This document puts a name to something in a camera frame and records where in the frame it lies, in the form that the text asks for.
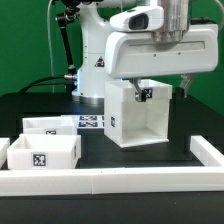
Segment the white robot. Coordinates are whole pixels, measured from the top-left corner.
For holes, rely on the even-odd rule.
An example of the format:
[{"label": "white robot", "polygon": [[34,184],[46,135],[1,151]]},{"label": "white robot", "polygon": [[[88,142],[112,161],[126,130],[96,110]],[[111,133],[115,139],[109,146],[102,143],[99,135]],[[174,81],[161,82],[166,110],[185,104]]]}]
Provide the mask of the white robot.
[{"label": "white robot", "polygon": [[75,100],[102,102],[106,81],[128,78],[138,93],[136,100],[142,101],[139,78],[173,74],[184,74],[181,86],[186,95],[192,73],[217,66],[218,26],[190,25],[191,0],[141,1],[142,6],[115,15],[110,22],[98,15],[98,7],[116,8],[123,3],[130,8],[139,1],[61,1],[66,5],[62,19],[57,17],[62,33],[76,18],[83,33],[83,65],[78,71],[65,44],[68,73],[76,81]]}]

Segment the black table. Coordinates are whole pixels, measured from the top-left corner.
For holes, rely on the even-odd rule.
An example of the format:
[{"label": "black table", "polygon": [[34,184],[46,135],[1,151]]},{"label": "black table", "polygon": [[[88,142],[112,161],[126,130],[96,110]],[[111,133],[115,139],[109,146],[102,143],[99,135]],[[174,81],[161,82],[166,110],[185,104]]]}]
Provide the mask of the black table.
[{"label": "black table", "polygon": [[[13,142],[24,117],[70,114],[101,115],[103,105],[75,103],[65,94],[6,94],[0,97],[0,137]],[[120,149],[102,129],[78,133],[77,169],[200,166],[189,151],[192,135],[224,152],[224,118],[191,96],[171,100],[169,143]],[[0,223],[223,223],[224,192],[1,197],[0,213]]]}]

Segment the green background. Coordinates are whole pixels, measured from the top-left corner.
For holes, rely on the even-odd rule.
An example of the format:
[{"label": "green background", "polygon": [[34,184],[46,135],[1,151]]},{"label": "green background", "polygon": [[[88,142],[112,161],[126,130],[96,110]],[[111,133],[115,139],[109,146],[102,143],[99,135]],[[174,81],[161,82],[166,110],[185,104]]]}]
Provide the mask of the green background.
[{"label": "green background", "polygon": [[[1,0],[0,5],[0,95],[18,92],[22,87],[51,75],[47,40],[48,0]],[[54,20],[64,6],[58,2],[51,8],[51,33],[55,75],[67,72],[66,59],[59,28]],[[101,10],[108,18],[111,9]],[[213,0],[193,0],[192,16],[208,16],[220,23],[221,12]],[[68,26],[76,67],[82,64],[82,36],[78,22]],[[196,74],[189,94],[224,115],[224,30],[219,35],[219,65],[214,72]],[[180,76],[157,78],[172,84],[180,84]],[[35,87],[32,91],[51,91],[49,87]]]}]

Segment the white frame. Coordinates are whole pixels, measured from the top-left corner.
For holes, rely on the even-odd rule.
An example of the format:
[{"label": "white frame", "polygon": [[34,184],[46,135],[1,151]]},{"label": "white frame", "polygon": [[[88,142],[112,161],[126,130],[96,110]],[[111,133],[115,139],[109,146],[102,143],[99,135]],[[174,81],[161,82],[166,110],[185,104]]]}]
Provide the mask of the white frame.
[{"label": "white frame", "polygon": [[0,171],[0,196],[223,191],[224,156],[201,136],[190,150],[204,167]]}]

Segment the white box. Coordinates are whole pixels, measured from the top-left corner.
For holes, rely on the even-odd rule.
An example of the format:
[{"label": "white box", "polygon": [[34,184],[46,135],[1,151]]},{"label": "white box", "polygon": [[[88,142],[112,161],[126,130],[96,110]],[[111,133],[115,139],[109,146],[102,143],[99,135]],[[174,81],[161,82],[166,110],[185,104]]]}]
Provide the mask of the white box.
[{"label": "white box", "polygon": [[10,145],[9,138],[0,138],[0,169],[7,158],[7,148]]},{"label": "white box", "polygon": [[81,158],[81,136],[21,134],[8,148],[11,170],[73,169]]},{"label": "white box", "polygon": [[23,118],[23,133],[77,135],[77,127],[69,116]]},{"label": "white box", "polygon": [[142,80],[139,86],[150,91],[146,102],[136,102],[129,81],[106,82],[104,133],[120,147],[168,141],[172,86],[153,80]]}]

